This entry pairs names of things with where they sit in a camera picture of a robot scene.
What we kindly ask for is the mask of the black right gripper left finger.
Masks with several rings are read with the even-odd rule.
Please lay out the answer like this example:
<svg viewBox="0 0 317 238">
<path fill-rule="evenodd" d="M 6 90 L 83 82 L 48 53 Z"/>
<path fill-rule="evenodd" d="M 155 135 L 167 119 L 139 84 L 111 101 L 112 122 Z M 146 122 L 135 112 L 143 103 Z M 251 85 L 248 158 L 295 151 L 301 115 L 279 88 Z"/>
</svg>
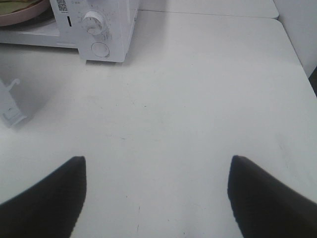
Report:
<svg viewBox="0 0 317 238">
<path fill-rule="evenodd" d="M 75 156 L 0 205 L 2 238 L 69 238 L 87 191 L 86 160 Z"/>
</svg>

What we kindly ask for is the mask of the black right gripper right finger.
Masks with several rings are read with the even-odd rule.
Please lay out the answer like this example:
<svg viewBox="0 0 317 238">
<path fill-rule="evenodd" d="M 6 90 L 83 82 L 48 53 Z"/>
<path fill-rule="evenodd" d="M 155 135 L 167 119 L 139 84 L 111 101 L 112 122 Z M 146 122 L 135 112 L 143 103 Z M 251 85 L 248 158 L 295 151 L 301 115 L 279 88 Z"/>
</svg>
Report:
<svg viewBox="0 0 317 238">
<path fill-rule="evenodd" d="M 233 156 L 227 194 L 245 238 L 315 238 L 317 205 L 243 156 Z"/>
</svg>

